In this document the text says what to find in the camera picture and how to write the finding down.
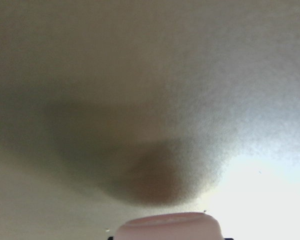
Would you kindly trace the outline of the pink cup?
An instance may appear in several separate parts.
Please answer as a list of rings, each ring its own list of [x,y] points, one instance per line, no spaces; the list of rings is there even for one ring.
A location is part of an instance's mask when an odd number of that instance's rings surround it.
[[[142,217],[118,228],[114,240],[223,240],[219,222],[203,212]]]

